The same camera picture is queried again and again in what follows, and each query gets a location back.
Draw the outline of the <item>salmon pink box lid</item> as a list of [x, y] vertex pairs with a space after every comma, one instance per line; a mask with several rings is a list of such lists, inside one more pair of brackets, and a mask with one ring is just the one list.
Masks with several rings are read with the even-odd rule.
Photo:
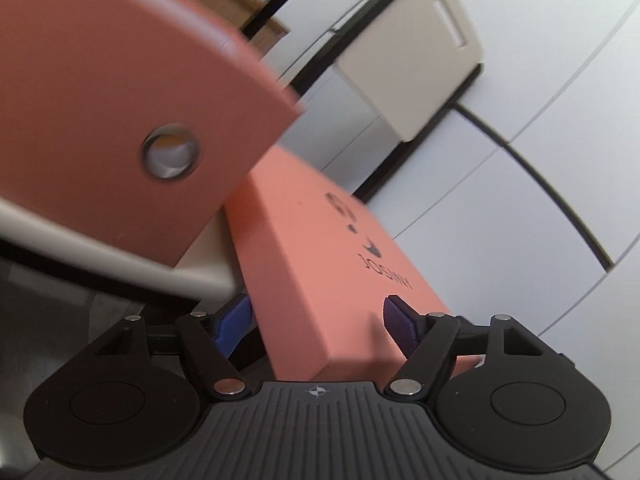
[[384, 385], [405, 362], [385, 298], [447, 310], [363, 203], [284, 148], [270, 148], [224, 211], [279, 380]]

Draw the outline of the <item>right beige folding chair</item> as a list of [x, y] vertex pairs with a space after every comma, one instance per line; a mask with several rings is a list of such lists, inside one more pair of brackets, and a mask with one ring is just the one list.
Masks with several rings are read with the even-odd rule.
[[363, 0], [286, 71], [307, 110], [280, 142], [367, 202], [482, 68], [460, 0]]

